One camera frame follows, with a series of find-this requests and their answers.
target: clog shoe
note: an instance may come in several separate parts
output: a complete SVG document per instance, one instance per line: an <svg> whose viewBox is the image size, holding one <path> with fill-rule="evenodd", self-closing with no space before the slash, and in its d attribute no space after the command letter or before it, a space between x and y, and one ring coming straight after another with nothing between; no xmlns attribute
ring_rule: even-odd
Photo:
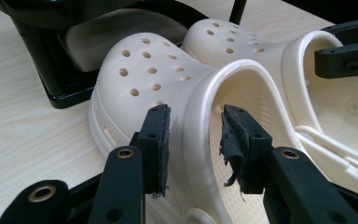
<svg viewBox="0 0 358 224"><path fill-rule="evenodd" d="M280 43L229 21L208 19L188 30L182 49L211 66L239 59L262 64L272 75L303 145L324 147L330 152L326 154L358 168L358 77L324 79L315 75L314 51L340 46L338 39L324 31ZM322 162L321 155L308 152L314 161ZM351 183L343 185L358 192Z"/></svg>
<svg viewBox="0 0 358 224"><path fill-rule="evenodd" d="M262 195L224 187L232 171L219 156L224 105L247 110L273 146L305 152L268 71L251 60L212 67L159 35L130 35L107 54L90 100L101 152L127 145L148 109L161 104L171 108L168 188L165 198L146 197L148 216L157 223L268 223Z"/></svg>

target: white clog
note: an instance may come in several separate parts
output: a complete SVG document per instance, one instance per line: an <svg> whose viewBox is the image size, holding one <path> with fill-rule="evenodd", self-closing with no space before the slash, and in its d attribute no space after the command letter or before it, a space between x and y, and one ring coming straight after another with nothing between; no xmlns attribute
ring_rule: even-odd
<svg viewBox="0 0 358 224"><path fill-rule="evenodd" d="M90 101L102 153L127 145L160 104L172 111L169 188L165 198L147 197L147 214L157 223L268 223L262 195L224 187L232 171L219 156L224 105L246 109L273 146L305 151L267 70L251 60L211 67L159 35L124 38L107 54Z"/></svg>
<svg viewBox="0 0 358 224"><path fill-rule="evenodd" d="M312 159L325 167L322 170L330 180L358 192L358 186L337 176L329 164L335 157L341 164L358 168L358 77L324 79L315 75L314 68L314 51L340 46L338 39L323 31L274 43L229 21L208 19L189 29L182 49L211 66L239 59L261 63L272 75Z"/></svg>

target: metal ring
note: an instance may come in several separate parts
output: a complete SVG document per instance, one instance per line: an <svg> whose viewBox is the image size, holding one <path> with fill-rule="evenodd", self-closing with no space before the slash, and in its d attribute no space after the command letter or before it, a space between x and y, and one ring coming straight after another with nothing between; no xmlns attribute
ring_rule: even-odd
<svg viewBox="0 0 358 224"><path fill-rule="evenodd" d="M121 159L127 159L133 156L133 150L129 148L124 148L121 149L116 155Z"/></svg>
<svg viewBox="0 0 358 224"><path fill-rule="evenodd" d="M38 187L37 189L34 189L28 195L28 200L31 203L41 203L49 198L51 198L56 192L56 187L54 185L45 185L42 187Z"/></svg>
<svg viewBox="0 0 358 224"><path fill-rule="evenodd" d="M296 160L300 158L300 155L292 150L285 149L281 151L281 154L286 157L287 159Z"/></svg>

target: wooden table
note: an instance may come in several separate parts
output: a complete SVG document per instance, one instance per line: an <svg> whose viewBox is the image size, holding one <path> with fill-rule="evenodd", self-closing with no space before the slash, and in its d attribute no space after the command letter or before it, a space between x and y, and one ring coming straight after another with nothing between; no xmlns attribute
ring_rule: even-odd
<svg viewBox="0 0 358 224"><path fill-rule="evenodd" d="M228 20L233 1L183 0ZM279 0L249 0L241 26L287 40L331 25ZM99 174L104 157L90 134L89 102L53 108L9 16L0 11L0 216L26 187L60 179L69 188Z"/></svg>

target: light wood surface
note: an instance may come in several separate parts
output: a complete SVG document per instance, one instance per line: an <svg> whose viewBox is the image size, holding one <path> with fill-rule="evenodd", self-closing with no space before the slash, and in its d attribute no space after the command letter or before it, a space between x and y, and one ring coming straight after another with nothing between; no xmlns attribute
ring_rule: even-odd
<svg viewBox="0 0 358 224"><path fill-rule="evenodd" d="M228 20L233 1L183 0ZM249 0L241 26L277 41L330 25L279 0ZM90 134L89 102L53 108L9 16L0 11L0 216L26 187L60 179L69 188L99 174L104 157Z"/></svg>

